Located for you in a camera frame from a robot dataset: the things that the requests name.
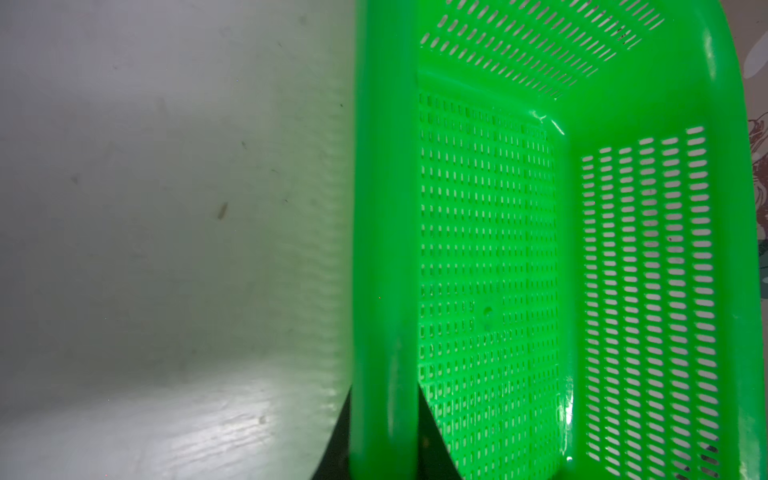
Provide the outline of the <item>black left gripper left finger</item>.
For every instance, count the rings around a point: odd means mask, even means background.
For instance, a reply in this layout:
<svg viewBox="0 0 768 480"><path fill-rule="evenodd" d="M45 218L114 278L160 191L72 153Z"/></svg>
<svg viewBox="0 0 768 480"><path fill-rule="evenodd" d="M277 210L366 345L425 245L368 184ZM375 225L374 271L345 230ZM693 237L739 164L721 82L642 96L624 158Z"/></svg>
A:
<svg viewBox="0 0 768 480"><path fill-rule="evenodd" d="M352 390L349 390L312 480L352 479L349 468L351 398Z"/></svg>

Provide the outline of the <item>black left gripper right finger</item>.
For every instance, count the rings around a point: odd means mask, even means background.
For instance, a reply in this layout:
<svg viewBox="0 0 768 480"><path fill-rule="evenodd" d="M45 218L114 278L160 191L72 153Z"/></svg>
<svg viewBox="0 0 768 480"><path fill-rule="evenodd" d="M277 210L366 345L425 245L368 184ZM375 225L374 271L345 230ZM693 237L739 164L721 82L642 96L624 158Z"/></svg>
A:
<svg viewBox="0 0 768 480"><path fill-rule="evenodd" d="M418 393L417 479L461 480L422 388Z"/></svg>

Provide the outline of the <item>green plastic perforated basket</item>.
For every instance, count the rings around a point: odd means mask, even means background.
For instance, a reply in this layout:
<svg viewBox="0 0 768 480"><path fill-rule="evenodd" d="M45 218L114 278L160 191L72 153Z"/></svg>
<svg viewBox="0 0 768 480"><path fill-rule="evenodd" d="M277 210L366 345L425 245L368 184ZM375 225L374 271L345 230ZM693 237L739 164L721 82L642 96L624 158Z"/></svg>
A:
<svg viewBox="0 0 768 480"><path fill-rule="evenodd" d="M763 479L744 89L717 1L357 3L355 479Z"/></svg>

